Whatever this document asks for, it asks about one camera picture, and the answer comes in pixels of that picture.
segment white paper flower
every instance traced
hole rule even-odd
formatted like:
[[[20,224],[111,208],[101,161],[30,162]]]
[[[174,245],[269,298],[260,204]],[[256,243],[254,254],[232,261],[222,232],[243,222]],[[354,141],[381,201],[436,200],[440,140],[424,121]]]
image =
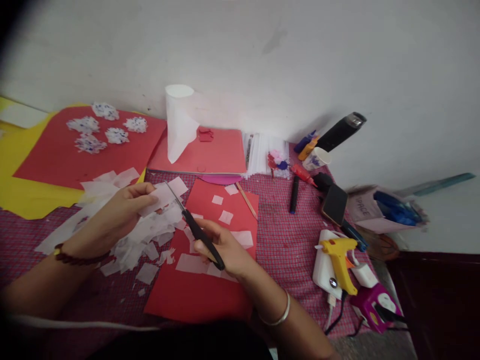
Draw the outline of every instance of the white paper flower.
[[[106,138],[110,144],[122,144],[129,142],[129,133],[118,127],[109,127],[105,131]]]
[[[133,117],[127,119],[123,126],[134,133],[146,133],[148,124],[143,117]]]
[[[76,130],[84,134],[98,133],[100,131],[99,122],[91,116],[70,120],[66,123],[66,126],[70,130]]]
[[[80,138],[75,140],[75,146],[79,148],[79,153],[84,151],[89,154],[98,154],[100,150],[103,150],[107,147],[107,143],[103,141],[99,141],[95,136],[92,134],[82,133],[80,134]]]
[[[106,102],[94,102],[91,109],[96,116],[113,121],[120,119],[119,112],[112,105]]]

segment black marker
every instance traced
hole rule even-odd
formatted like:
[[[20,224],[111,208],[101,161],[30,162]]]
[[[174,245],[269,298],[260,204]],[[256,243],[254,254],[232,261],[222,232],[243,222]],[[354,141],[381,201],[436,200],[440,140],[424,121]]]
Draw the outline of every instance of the black marker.
[[[299,180],[298,176],[293,178],[293,186],[291,187],[291,198],[290,198],[290,214],[295,214],[297,208],[297,196],[299,194]]]

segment bracelet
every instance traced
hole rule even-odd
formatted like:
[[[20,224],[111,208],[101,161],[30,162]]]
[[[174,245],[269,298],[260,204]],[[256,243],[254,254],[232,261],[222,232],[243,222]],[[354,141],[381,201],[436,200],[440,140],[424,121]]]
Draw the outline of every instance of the bracelet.
[[[280,320],[278,321],[275,321],[275,322],[266,322],[265,320],[262,319],[262,317],[260,316],[260,314],[258,314],[258,317],[260,318],[260,320],[268,325],[268,326],[277,326],[277,325],[280,325],[281,323],[283,323],[286,319],[287,319],[287,316],[289,315],[289,312],[290,312],[290,294],[286,292],[286,309],[285,309],[285,312],[283,313],[282,317],[280,318]]]
[[[62,252],[62,246],[64,245],[63,242],[59,243],[57,246],[55,246],[55,250],[53,251],[53,256],[55,256],[55,260],[61,261],[64,264],[70,264],[70,265],[93,265],[97,264],[106,258],[109,257],[110,252],[107,252],[101,256],[97,256],[94,258],[89,258],[89,259],[84,259],[84,258],[78,258],[78,257],[73,257],[70,255],[67,255],[66,253]]]

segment hand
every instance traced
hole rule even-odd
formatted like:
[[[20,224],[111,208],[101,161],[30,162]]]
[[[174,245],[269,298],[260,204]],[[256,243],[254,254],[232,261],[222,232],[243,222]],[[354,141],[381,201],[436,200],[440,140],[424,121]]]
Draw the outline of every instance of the hand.
[[[195,221],[212,239],[213,245],[223,259],[225,270],[231,277],[242,277],[253,264],[256,264],[228,229],[210,220],[196,218]],[[194,247],[204,261],[208,261],[208,258],[215,261],[214,256],[201,240],[195,241]]]
[[[102,207],[63,245],[66,254],[78,258],[95,258],[111,250],[137,225],[139,211],[158,199],[149,194],[155,187],[149,182],[127,186]]]

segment white cup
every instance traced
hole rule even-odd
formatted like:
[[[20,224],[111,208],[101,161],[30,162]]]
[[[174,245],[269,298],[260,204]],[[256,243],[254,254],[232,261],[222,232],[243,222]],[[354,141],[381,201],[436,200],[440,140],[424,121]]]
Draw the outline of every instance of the white cup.
[[[306,170],[312,171],[322,167],[323,165],[328,165],[331,162],[332,156],[329,152],[326,152],[320,147],[315,147],[301,164]]]

